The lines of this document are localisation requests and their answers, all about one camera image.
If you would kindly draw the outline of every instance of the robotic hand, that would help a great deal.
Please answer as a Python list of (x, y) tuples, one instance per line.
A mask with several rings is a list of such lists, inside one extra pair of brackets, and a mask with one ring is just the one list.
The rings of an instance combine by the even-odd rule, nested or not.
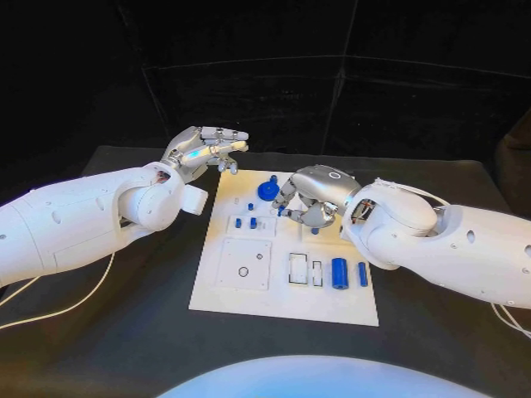
[(233, 151), (247, 134), (189, 127), (159, 162), (31, 190), (0, 207), (0, 287), (86, 265), (172, 223), (200, 214), (207, 193), (185, 185), (205, 165), (236, 174)]
[(305, 167), (290, 175), (272, 206), (286, 206), (296, 193), (308, 210), (283, 209), (282, 216), (323, 227), (339, 214), (341, 238), (372, 265), (403, 266), (479, 300), (531, 308), (531, 221), (450, 205), (417, 188), (378, 178), (359, 187), (326, 166)]

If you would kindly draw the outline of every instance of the rectangular slot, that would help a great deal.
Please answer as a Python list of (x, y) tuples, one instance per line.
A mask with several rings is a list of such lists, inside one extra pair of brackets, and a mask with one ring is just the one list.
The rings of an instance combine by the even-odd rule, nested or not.
[(289, 254), (289, 283), (306, 284), (306, 255)]
[(322, 265), (319, 261), (312, 261), (312, 286), (322, 287)]

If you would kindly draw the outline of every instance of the white platform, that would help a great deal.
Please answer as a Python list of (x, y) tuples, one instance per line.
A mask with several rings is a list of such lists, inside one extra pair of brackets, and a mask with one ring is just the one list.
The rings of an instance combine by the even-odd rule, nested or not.
[[(280, 187), (287, 172), (240, 170), (236, 176), (220, 175), (189, 309), (378, 326), (368, 264), (352, 244), (338, 237), (339, 220), (313, 235), (310, 228), (276, 217), (270, 202), (256, 196), (256, 187), (272, 174)], [(295, 198), (289, 208), (300, 207)], [(250, 217), (256, 218), (254, 229), (248, 227)], [(236, 218), (241, 219), (241, 228), (234, 228)], [(306, 284), (289, 283), (290, 254), (306, 255)], [(332, 288), (335, 257), (346, 261), (346, 290)], [(322, 265), (322, 286), (312, 285), (313, 261)], [(359, 261), (367, 264), (364, 288)]]

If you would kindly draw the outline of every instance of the black fabric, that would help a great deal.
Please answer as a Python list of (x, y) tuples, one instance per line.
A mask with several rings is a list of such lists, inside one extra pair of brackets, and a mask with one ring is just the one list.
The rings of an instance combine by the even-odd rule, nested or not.
[[(161, 154), (162, 149), (99, 147), (86, 174), (142, 166)], [(277, 153), (236, 158), (241, 168), (257, 170), (295, 171), (322, 163), (361, 184), (381, 177), (454, 203), (506, 210), (482, 165), (470, 161)], [(488, 395), (531, 396), (531, 342), (499, 322), (486, 303), (404, 269), (371, 268), (377, 328), (189, 311), (217, 182), (214, 170), (194, 182), (208, 191), (202, 214), (179, 214), (165, 231), (116, 253), (110, 275), (79, 308), (0, 332), (0, 396), (153, 396), (220, 366), (290, 354), (371, 359)], [(0, 309), (0, 324), (77, 301), (106, 262), (44, 277)]]

